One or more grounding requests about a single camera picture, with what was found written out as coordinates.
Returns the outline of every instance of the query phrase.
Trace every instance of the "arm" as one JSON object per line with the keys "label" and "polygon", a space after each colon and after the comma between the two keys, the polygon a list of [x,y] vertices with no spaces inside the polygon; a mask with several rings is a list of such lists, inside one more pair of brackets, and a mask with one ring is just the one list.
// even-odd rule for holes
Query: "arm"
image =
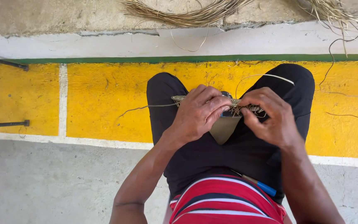
{"label": "arm", "polygon": [[114,198],[110,224],[147,223],[144,203],[171,157],[180,147],[209,131],[221,113],[229,109],[228,105],[231,101],[211,86],[200,85],[187,94],[171,127],[122,183]]}
{"label": "arm", "polygon": [[244,123],[258,138],[281,149],[283,187],[296,222],[345,223],[306,154],[291,105],[267,87],[245,94],[239,105],[250,103],[270,117],[261,124],[252,112],[241,110]]}

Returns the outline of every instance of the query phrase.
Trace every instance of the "gray concrete floor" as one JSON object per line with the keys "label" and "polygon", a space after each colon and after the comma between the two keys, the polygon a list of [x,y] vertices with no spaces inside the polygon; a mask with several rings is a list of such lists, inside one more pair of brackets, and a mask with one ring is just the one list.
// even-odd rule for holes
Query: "gray concrete floor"
{"label": "gray concrete floor", "polygon": [[[215,0],[199,0],[203,7]],[[181,13],[201,8],[195,0],[143,0],[164,12]],[[358,7],[358,0],[343,0],[346,7]],[[172,26],[142,21],[124,15],[121,3],[112,0],[0,0],[0,35],[75,33],[78,31],[117,31],[165,29]],[[235,14],[217,22],[224,28],[258,27],[268,23],[294,23],[310,20],[297,0],[254,0]]]}
{"label": "gray concrete floor", "polygon": [[[0,140],[0,223],[106,224],[117,190],[146,152]],[[358,168],[315,168],[346,223],[358,224]],[[162,177],[146,202],[149,223],[162,222],[168,194]]]}

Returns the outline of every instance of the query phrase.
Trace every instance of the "hand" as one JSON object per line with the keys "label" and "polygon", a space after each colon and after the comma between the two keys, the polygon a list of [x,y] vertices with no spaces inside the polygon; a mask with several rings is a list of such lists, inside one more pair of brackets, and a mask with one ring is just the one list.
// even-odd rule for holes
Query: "hand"
{"label": "hand", "polygon": [[207,131],[229,109],[231,101],[214,87],[199,85],[182,100],[175,120],[166,132],[182,145],[195,141]]}
{"label": "hand", "polygon": [[244,123],[258,138],[277,145],[281,149],[299,143],[304,144],[304,140],[296,127],[291,105],[270,88],[263,87],[246,93],[238,105],[246,106],[248,104],[260,105],[270,117],[261,124],[250,110],[241,109],[244,115]]}

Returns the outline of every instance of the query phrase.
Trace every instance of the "green painted line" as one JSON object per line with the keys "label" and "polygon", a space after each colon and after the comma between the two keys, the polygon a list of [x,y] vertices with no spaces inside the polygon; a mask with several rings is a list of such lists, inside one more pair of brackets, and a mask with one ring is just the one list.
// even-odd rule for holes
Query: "green painted line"
{"label": "green painted line", "polygon": [[[335,54],[335,61],[358,61],[358,55]],[[7,59],[22,64],[47,63],[159,63],[159,62],[203,62],[203,61],[332,61],[329,54],[306,55],[213,55],[213,56],[180,56],[180,57],[85,57],[85,58],[38,58]]]}

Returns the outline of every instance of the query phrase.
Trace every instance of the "yellow paint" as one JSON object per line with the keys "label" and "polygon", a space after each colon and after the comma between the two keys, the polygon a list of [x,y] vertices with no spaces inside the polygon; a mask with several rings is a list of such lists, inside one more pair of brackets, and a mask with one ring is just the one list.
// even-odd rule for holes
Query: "yellow paint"
{"label": "yellow paint", "polygon": [[[188,90],[207,84],[235,95],[241,79],[264,74],[282,62],[264,61],[256,65],[233,62],[208,63],[105,63],[69,64],[67,99],[67,136],[132,142],[152,142],[148,109],[124,111],[147,105],[147,80],[162,71],[177,76]],[[298,62],[314,75],[315,100],[307,137],[310,155],[357,157],[358,97],[329,94],[324,91],[358,95],[358,62],[336,62],[321,85],[331,63]],[[259,77],[245,79],[238,86],[241,96]]]}
{"label": "yellow paint", "polygon": [[30,126],[0,127],[14,134],[58,135],[59,64],[29,71],[0,65],[0,123],[30,120]]}

